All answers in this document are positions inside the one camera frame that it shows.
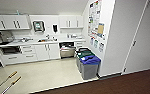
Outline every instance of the blue recycling bin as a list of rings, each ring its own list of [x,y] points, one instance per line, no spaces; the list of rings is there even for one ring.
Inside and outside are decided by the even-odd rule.
[[[83,58],[80,58],[80,62],[81,75],[84,80],[96,77],[98,66],[101,62],[101,60],[97,56],[85,56]]]

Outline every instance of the floor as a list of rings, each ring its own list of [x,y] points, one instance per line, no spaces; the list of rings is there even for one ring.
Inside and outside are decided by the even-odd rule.
[[[0,94],[19,76],[21,79],[6,94],[28,94],[98,79],[83,80],[75,58],[9,65],[0,68],[0,83],[14,71],[17,74],[0,87]]]
[[[35,94],[150,94],[150,70]]]

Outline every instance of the countertop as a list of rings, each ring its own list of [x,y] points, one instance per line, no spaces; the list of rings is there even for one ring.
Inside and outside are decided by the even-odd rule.
[[[85,39],[75,39],[75,38],[65,38],[59,39],[57,41],[48,41],[48,42],[38,42],[39,39],[29,40],[27,42],[11,42],[6,45],[0,45],[0,47],[7,46],[22,46],[22,45],[38,45],[38,44],[52,44],[52,43],[61,43],[61,42],[81,42],[85,41]]]

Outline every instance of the trash can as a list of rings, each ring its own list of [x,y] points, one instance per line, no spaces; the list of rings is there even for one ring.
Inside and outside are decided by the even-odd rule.
[[[97,56],[85,56],[80,59],[81,75],[84,80],[96,77],[101,60]]]
[[[88,48],[80,48],[79,51],[76,51],[76,64],[80,73],[81,73],[80,58],[89,55],[95,55],[95,54],[93,54]]]

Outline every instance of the sink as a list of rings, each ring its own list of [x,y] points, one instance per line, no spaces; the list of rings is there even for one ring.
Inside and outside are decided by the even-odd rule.
[[[49,42],[49,41],[57,41],[57,39],[41,39],[38,42]]]
[[[28,42],[30,40],[33,40],[33,39],[26,39],[26,38],[23,38],[23,39],[14,39],[12,41],[12,43],[22,43],[22,42]]]

